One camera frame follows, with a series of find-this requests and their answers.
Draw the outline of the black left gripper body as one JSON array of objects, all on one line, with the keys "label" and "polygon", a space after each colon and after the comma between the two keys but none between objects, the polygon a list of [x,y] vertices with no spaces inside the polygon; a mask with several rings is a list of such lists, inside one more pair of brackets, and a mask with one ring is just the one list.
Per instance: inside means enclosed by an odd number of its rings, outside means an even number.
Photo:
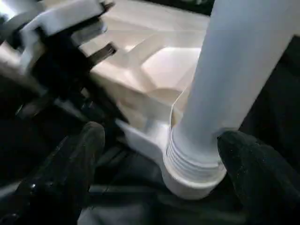
[{"label": "black left gripper body", "polygon": [[90,77],[93,63],[71,38],[74,32],[94,22],[80,22],[55,34],[47,34],[44,25],[34,29],[44,52],[34,63],[31,75],[53,95],[66,99],[72,92],[79,93],[86,88],[95,97],[95,84]]}]

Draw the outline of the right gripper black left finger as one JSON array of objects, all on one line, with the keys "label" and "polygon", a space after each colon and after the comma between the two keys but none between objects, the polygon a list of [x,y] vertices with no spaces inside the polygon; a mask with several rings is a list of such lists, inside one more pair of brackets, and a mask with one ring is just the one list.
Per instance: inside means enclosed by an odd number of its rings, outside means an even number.
[{"label": "right gripper black left finger", "polygon": [[21,181],[15,225],[76,225],[105,147],[105,130],[88,122]]}]

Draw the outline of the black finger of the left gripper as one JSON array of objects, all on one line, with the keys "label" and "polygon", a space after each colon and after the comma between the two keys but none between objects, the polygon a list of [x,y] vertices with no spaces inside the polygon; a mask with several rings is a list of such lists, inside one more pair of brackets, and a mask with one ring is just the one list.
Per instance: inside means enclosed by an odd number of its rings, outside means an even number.
[{"label": "black finger of the left gripper", "polygon": [[90,76],[80,76],[78,82],[88,93],[87,97],[80,94],[78,98],[78,109],[84,116],[102,124],[114,123],[116,119],[128,121],[106,90],[98,86]]},{"label": "black finger of the left gripper", "polygon": [[108,57],[114,55],[117,52],[117,47],[114,45],[113,42],[108,43],[103,48],[99,49],[98,51],[94,52],[92,55],[89,56],[90,61],[90,68],[93,68],[98,63],[104,61]]}]

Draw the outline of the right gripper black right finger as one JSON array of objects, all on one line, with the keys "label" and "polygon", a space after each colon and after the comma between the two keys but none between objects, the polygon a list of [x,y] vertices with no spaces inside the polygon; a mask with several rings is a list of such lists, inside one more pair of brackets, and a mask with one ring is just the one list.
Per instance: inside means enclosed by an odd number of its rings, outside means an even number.
[{"label": "right gripper black right finger", "polygon": [[250,224],[300,223],[300,175],[273,147],[241,131],[225,131],[217,148]]}]

